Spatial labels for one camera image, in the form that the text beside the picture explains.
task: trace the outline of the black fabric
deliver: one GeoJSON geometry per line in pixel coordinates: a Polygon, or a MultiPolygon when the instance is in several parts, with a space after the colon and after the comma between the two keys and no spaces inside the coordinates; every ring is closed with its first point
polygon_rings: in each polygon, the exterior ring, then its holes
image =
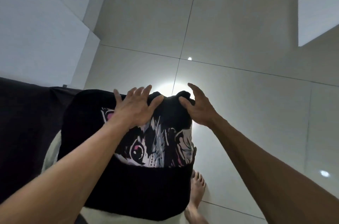
{"type": "Polygon", "coordinates": [[[0,203],[40,174],[63,113],[80,91],[0,78],[0,203]]]}
{"type": "MultiPolygon", "coordinates": [[[[151,94],[148,104],[158,95],[151,94]]],[[[192,123],[179,96],[189,99],[190,94],[180,92],[164,98],[153,115],[161,116],[162,124],[176,130],[189,128],[192,123]]],[[[64,114],[58,160],[102,127],[102,107],[114,109],[115,105],[110,92],[86,90],[76,95],[64,114]]],[[[138,129],[131,129],[122,142],[138,129]]],[[[127,165],[113,156],[85,206],[136,218],[165,220],[180,214],[188,205],[192,170],[193,162],[184,167],[149,168],[127,165]]]]}

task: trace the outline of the person's right hand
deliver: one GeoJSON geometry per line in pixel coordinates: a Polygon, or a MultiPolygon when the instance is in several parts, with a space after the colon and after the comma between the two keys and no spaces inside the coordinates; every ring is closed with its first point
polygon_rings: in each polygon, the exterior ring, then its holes
{"type": "Polygon", "coordinates": [[[193,90],[195,105],[193,106],[186,98],[180,97],[181,105],[187,109],[192,120],[198,124],[210,127],[214,119],[219,116],[218,113],[200,88],[191,83],[188,83],[188,86],[193,90]]]}

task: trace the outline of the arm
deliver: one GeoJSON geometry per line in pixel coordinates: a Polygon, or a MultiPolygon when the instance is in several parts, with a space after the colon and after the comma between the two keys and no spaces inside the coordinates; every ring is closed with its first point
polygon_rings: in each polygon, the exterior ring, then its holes
{"type": "Polygon", "coordinates": [[[339,223],[339,200],[316,183],[267,153],[233,128],[195,85],[196,104],[181,104],[192,119],[219,139],[269,224],[339,223]]]}
{"type": "Polygon", "coordinates": [[[147,106],[151,85],[131,89],[124,101],[114,91],[113,117],[93,136],[0,205],[0,223],[74,223],[130,128],[145,124],[163,96],[147,106]]]}

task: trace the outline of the white cabinet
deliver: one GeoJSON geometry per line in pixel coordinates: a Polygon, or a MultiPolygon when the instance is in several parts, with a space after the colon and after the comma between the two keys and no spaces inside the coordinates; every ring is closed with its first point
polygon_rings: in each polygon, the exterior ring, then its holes
{"type": "Polygon", "coordinates": [[[339,0],[298,0],[299,46],[338,24],[339,0]]]}

